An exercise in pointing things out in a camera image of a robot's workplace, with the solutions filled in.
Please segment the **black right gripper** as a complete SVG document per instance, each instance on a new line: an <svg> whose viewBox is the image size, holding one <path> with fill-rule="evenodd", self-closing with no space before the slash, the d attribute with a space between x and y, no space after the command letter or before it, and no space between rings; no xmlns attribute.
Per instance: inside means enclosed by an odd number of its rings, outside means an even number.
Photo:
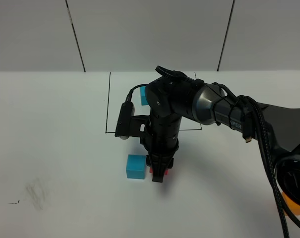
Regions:
<svg viewBox="0 0 300 238"><path fill-rule="evenodd" d="M152 181L163 182L165 171L173 166L172 160L179 147L178 133L181 116L159 116L153 110L150 115L132 116L129 133L140 139L148 152L147 165L152 168Z"/></svg>

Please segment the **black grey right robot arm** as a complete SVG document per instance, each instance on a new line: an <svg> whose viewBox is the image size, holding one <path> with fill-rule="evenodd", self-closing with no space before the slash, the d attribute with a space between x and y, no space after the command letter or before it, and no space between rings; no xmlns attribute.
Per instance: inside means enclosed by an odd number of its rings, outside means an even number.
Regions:
<svg viewBox="0 0 300 238"><path fill-rule="evenodd" d="M115 132L120 138L140 138L155 181L162 182L165 170L173 166L180 122L187 118L202 125L228 126L240 132L246 142L257 140L274 190L281 189L300 205L300 109L236 96L223 84L205 83L180 71L161 66L156 71L160 77L145 84L150 114L136 116L128 94Z"/></svg>

